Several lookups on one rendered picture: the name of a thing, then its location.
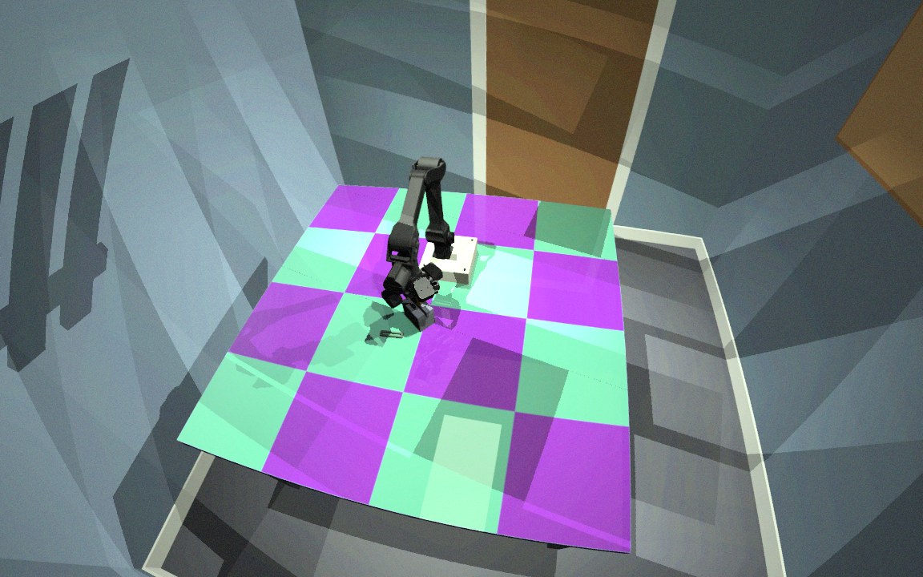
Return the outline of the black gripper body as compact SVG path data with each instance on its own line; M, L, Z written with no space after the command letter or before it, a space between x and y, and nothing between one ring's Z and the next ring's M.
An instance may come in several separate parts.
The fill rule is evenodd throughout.
M427 276L428 278L431 276L432 279L438 279L438 280L439 280L439 279L441 279L441 278L443 277L442 271L441 271L440 268L439 268L438 266L436 266L433 262L429 262L429 263L426 264L424 267L421 267L421 270L420 270L420 267L418 267L417 272L411 274L411 277L408 279L408 284L405 286L405 289L404 289L404 291L403 291L403 295L405 295L406 298L408 298L409 296L413 295L413 289L410 288L410 286L409 286L411 279L413 279L414 277L415 277L415 279L420 278L420 277L421 277L421 274L424 274L424 273L422 273L422 271L424 271L424 273L426 273L426 276ZM431 278L429 278L429 279L431 279ZM399 305L401 305L401 304L402 304L402 301L403 301L401 295L394 295L394 293L389 293L388 291L382 291L382 292L381 292L381 296L382 296L382 300L384 300L385 302L387 302L387 304L389 305L389 307L390 307L391 309L395 309L396 307L398 307Z

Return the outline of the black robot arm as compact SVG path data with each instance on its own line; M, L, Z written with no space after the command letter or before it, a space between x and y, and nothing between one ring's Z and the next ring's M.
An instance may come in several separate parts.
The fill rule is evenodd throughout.
M438 157L424 157L413 162L409 173L408 191L403 203L401 216L392 227L387 240L387 260L392 263L387 278L382 282L385 291L401 295L411 274L417 272L417 254L420 251L420 219L422 202L426 194L429 211L429 225L426 226L426 242L433 244L432 258L450 259L454 244L454 232L443 218L441 202L441 180L446 172L445 160ZM392 252L398 252L396 253ZM438 279L429 279L426 273L418 279L411 279L410 288L420 302L433 298L440 291Z

